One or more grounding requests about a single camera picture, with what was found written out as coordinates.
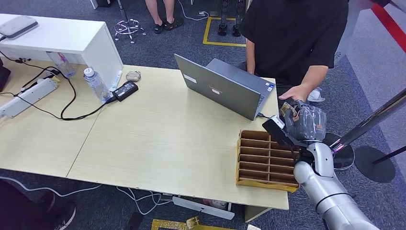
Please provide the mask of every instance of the person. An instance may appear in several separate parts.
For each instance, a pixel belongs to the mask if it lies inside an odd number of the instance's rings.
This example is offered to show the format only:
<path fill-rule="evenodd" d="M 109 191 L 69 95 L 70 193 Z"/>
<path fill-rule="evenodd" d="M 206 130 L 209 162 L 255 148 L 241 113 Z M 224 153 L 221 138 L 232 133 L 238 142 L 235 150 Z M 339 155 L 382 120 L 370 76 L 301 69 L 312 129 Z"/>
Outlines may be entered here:
<path fill-rule="evenodd" d="M 0 180 L 0 197 L 2 230 L 64 230 L 76 213 L 73 202 L 56 208 L 55 194 L 51 191 L 35 203 L 3 180 Z"/>
<path fill-rule="evenodd" d="M 334 67 L 348 0 L 253 0 L 240 25 L 246 71 L 276 79 L 278 105 L 306 101 Z"/>
<path fill-rule="evenodd" d="M 162 33 L 165 30 L 173 30 L 181 25 L 183 25 L 182 18 L 174 18 L 173 11 L 175 8 L 175 0 L 164 0 L 165 4 L 165 12 L 166 12 L 166 20 L 161 20 L 158 14 L 158 4 L 157 0 L 145 0 L 147 4 L 147 8 L 149 13 L 151 14 L 152 18 L 155 22 L 155 30 L 156 34 Z"/>

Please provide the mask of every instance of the black t-shirt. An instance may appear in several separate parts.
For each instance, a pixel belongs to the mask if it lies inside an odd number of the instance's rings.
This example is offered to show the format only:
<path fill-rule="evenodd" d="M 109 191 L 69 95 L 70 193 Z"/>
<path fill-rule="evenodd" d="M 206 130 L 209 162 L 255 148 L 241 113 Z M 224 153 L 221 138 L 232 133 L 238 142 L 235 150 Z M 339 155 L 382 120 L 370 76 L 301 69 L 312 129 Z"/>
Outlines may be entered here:
<path fill-rule="evenodd" d="M 299 85 L 309 66 L 334 67 L 347 0 L 253 0 L 240 26 L 255 44 L 255 72 Z"/>

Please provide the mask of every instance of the red stripe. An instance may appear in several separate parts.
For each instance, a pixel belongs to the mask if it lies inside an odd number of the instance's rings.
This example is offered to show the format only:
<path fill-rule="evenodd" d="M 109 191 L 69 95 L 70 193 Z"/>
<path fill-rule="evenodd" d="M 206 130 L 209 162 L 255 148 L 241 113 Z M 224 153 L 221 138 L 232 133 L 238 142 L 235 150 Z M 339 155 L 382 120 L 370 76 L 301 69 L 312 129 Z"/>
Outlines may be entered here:
<path fill-rule="evenodd" d="M 378 4 L 372 6 L 372 11 L 375 13 L 376 17 L 381 21 L 382 25 L 394 38 L 394 40 L 400 45 L 403 51 L 406 52 L 406 34 L 402 29 L 396 24 L 393 18 L 386 12 L 386 10 Z"/>

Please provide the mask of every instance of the sandal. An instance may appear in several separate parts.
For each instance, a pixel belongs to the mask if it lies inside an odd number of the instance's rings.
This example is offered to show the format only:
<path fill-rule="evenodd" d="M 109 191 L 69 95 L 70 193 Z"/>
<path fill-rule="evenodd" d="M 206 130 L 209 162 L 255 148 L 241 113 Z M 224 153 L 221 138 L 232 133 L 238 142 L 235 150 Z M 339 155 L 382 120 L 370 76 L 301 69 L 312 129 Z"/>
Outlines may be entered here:
<path fill-rule="evenodd" d="M 155 24 L 154 33 L 160 34 L 164 30 L 165 23 L 162 22 L 162 25 Z"/>
<path fill-rule="evenodd" d="M 176 27 L 183 25 L 183 18 L 175 18 L 172 23 L 165 21 L 163 24 L 165 25 L 164 26 L 165 30 L 168 30 L 168 31 L 173 30 Z"/>

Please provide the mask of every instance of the cardboard organizer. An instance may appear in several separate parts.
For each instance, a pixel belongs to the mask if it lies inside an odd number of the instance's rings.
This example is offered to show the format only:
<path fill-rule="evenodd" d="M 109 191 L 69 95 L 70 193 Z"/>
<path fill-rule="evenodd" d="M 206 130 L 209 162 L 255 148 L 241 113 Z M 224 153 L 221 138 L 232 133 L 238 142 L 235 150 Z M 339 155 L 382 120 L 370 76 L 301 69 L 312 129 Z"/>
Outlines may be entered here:
<path fill-rule="evenodd" d="M 293 149 L 298 157 L 298 149 Z M 237 142 L 236 184 L 296 191 L 290 148 L 273 141 L 264 131 L 241 130 Z"/>

